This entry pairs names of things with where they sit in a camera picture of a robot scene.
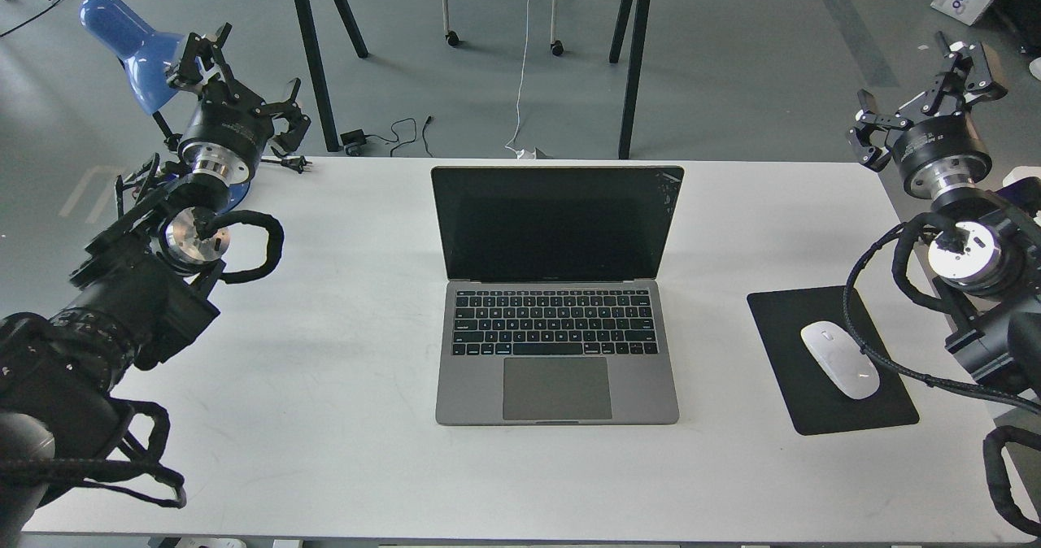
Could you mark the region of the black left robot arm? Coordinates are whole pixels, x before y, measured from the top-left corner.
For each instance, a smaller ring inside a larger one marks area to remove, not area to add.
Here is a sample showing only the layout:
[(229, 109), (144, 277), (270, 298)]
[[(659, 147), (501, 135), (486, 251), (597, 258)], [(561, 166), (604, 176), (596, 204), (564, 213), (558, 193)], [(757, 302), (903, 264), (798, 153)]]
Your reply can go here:
[(152, 401), (112, 396), (130, 368), (155, 368), (189, 347), (219, 315), (218, 282), (248, 284), (281, 259), (284, 230), (264, 211), (234, 210), (232, 188), (256, 173), (265, 148), (293, 159), (310, 119), (294, 79), (286, 100), (268, 102), (224, 59), (231, 27), (176, 41), (163, 71), (172, 92), (196, 94), (177, 159), (159, 156), (116, 196), (137, 189), (133, 207), (86, 246), (73, 274), (79, 295), (52, 317), (2, 322), (2, 544), (11, 547), (35, 510), (75, 488), (107, 489), (161, 507), (186, 504), (185, 478), (161, 459), (170, 415)]

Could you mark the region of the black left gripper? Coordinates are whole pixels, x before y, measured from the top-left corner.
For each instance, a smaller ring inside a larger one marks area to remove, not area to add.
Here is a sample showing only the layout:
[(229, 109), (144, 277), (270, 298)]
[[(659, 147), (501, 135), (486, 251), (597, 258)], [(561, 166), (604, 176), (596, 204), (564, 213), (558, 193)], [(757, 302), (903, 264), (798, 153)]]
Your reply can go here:
[[(178, 158), (194, 172), (212, 174), (222, 177), (227, 185), (237, 185), (254, 177), (268, 141), (278, 156), (296, 153), (311, 120), (298, 103), (301, 78), (290, 79), (287, 99), (261, 106), (260, 96), (234, 91), (231, 67), (223, 53), (231, 30), (232, 25), (224, 23), (214, 38), (187, 34), (166, 69), (166, 84), (198, 98), (189, 126), (177, 147)], [(285, 129), (274, 134), (273, 121), (277, 120), (284, 121)]]

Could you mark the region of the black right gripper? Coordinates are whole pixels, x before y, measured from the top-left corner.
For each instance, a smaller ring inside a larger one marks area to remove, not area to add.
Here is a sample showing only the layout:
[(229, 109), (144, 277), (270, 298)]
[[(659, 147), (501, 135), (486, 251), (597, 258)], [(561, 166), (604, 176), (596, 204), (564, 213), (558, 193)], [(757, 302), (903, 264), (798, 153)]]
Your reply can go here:
[[(916, 111), (933, 118), (911, 127), (912, 121), (903, 115), (878, 113), (873, 94), (858, 89), (860, 108), (847, 130), (856, 161), (882, 172), (892, 152), (904, 192), (929, 200), (953, 189), (974, 186), (991, 172), (991, 156), (968, 113), (979, 103), (1008, 95), (1000, 63), (989, 60), (988, 46), (981, 41), (949, 41), (942, 32), (934, 39), (942, 49), (941, 68), (915, 101)], [(904, 133), (892, 144), (887, 141), (898, 132)]]

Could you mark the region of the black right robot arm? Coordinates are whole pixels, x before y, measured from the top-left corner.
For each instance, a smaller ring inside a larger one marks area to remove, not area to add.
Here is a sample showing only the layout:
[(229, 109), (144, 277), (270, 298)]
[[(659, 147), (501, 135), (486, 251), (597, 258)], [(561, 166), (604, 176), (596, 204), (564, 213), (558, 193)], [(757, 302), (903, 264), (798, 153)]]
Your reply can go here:
[[(874, 172), (894, 163), (904, 192), (930, 209), (902, 222), (873, 243), (843, 288), (843, 319), (861, 353), (890, 372), (949, 393), (1038, 414), (1023, 397), (1040, 385), (1040, 207), (1037, 177), (999, 191), (979, 182), (992, 160), (971, 111), (1007, 93), (999, 66), (980, 41), (936, 34), (942, 63), (932, 81), (895, 113), (878, 110), (860, 89), (847, 140), (856, 159)], [(945, 347), (971, 376), (953, 381), (885, 358), (856, 329), (850, 304), (856, 279), (875, 253), (895, 243), (891, 275), (919, 307), (955, 322)]]

